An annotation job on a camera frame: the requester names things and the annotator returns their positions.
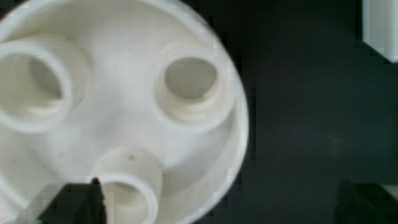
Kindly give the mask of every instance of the black object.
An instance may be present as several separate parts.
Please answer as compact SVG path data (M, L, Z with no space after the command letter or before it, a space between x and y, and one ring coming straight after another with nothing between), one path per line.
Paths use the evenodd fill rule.
M379 184L340 185L336 224L397 224L398 201Z
M43 224L105 224L102 184L68 184L40 216Z

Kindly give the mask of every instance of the circular rim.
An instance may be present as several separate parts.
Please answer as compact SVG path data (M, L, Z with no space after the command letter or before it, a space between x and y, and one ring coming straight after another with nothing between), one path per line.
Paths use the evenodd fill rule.
M52 53L50 49L43 48L34 40L25 39L15 42L9 42L0 45L0 60L13 55L27 56L41 61L45 66L54 72L54 76L59 81L61 86L61 105L57 112L40 123L22 122L13 118L11 115L2 111L0 108L0 120L4 124L18 131L25 133L45 132L52 127L61 123L63 119L68 116L72 107L73 107L73 92L72 92L72 72L68 70L68 65L63 62L57 55Z
M123 174L114 174L112 176L103 175L98 177L102 185L107 184L125 184L128 187L137 189L141 194L144 195L148 201L148 218L144 224L153 224L159 216L159 199L157 193L151 190L146 182L135 177Z
M187 58L208 62L217 70L217 81L208 91L212 96L205 100L182 99L166 84L166 70L171 64ZM237 80L226 66L228 58L198 40L183 39L167 45L155 61L155 75L148 90L157 118L175 129L203 133L221 125L233 111Z

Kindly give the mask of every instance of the black surface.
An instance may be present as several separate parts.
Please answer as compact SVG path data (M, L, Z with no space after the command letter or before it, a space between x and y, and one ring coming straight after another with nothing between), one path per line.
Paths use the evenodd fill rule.
M356 0L185 0L249 93L240 179L199 224L333 224L342 179L398 185L398 67L358 40Z

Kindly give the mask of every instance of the molded plastic component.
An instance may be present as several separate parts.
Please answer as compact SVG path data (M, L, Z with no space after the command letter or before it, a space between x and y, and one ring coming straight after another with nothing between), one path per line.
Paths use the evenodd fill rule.
M48 35L57 46L27 39ZM50 183L98 176L111 223L192 223L231 187L249 136L239 72L205 20L180 1L31 0L0 22L0 49L15 43L36 47L16 52L32 63L18 72L0 60L0 80L41 71L15 81L41 91L25 94L40 104L0 101L0 111L29 114L0 119L0 217L16 219Z
M363 1L363 40L382 56L398 61L398 1Z

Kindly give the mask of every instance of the cylindrical hole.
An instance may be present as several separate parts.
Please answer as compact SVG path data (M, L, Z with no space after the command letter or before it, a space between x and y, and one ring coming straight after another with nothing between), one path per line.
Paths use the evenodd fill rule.
M105 183L103 194L111 223L146 223L150 204L135 187L121 183Z
M198 58L173 62L166 70L166 85L171 92L185 99L201 99L217 81L215 66Z
M59 111L63 90L45 63L29 55L0 59L0 109L18 122L41 122Z

